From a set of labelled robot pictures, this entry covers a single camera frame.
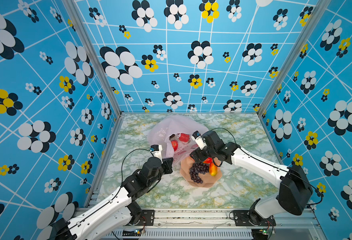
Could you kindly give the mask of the pink red apple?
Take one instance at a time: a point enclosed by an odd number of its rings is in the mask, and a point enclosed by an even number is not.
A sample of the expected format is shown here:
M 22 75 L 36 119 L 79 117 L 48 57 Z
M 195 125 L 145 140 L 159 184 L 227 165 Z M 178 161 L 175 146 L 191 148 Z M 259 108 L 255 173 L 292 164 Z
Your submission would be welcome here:
M 176 152 L 178 149 L 178 141 L 177 140 L 171 140 L 172 147 L 174 151 Z

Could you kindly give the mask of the pink translucent plastic bag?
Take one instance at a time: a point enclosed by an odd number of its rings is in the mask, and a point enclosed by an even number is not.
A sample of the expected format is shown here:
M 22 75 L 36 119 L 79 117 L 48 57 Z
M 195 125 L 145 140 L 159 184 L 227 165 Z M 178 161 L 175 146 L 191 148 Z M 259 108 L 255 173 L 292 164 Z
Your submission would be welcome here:
M 191 139 L 195 131 L 204 134 L 208 131 L 208 128 L 192 118 L 182 115 L 171 115 L 155 125 L 148 133 L 147 139 L 150 145 L 162 145 L 162 157 L 174 158 L 174 164 L 177 164 L 187 158 L 198 147 Z M 183 144 L 179 141 L 178 134 L 180 133 L 190 135 L 190 142 L 188 144 Z M 172 147 L 171 140 L 178 141 L 176 152 Z

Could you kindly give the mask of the red wrinkled apple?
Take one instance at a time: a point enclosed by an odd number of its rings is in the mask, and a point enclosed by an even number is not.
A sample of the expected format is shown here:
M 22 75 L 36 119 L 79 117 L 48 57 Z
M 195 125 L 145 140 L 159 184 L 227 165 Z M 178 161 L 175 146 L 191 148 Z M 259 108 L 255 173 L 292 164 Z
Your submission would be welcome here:
M 211 164 L 212 162 L 212 158 L 207 158 L 205 161 L 203 161 L 204 164 Z

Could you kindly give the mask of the dark purple grape bunch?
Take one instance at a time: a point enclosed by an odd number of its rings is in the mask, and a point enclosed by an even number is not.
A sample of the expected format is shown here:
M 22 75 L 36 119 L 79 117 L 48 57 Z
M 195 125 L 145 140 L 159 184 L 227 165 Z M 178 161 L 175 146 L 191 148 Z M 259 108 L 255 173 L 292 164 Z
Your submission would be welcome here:
M 196 184 L 202 184 L 203 180 L 200 175 L 205 175 L 209 172 L 209 165 L 205 163 L 193 163 L 189 169 L 191 180 Z

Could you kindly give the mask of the red bell pepper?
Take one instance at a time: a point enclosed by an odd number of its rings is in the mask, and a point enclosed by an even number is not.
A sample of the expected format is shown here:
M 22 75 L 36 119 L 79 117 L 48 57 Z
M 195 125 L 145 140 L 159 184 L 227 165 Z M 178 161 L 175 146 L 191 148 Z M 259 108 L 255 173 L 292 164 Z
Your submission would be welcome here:
M 178 139 L 183 144 L 188 144 L 190 142 L 190 135 L 185 134 L 185 133 L 180 133 L 180 134 L 178 134 Z

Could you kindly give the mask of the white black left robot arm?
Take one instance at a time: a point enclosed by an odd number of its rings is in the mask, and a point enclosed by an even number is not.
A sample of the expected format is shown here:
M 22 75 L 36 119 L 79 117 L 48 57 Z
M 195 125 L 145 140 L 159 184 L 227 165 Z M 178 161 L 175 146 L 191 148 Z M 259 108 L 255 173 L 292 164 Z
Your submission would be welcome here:
M 59 220 L 41 240 L 100 240 L 113 230 L 140 220 L 142 209 L 136 203 L 150 192 L 164 175 L 173 172 L 173 158 L 150 157 L 139 170 L 128 176 L 111 195 L 85 213 L 70 220 Z

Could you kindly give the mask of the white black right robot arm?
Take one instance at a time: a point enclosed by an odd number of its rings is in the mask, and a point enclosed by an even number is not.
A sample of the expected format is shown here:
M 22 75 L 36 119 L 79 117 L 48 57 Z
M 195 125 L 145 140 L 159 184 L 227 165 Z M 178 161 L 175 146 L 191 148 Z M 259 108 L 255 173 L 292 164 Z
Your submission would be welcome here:
M 224 143 L 215 131 L 204 134 L 196 131 L 191 138 L 198 146 L 190 154 L 196 163 L 208 158 L 219 160 L 245 168 L 278 188 L 278 193 L 252 204 L 248 215 L 253 225 L 259 225 L 262 220 L 281 213 L 299 216 L 309 205 L 315 188 L 309 183 L 301 166 L 288 167 L 268 161 L 237 143 Z

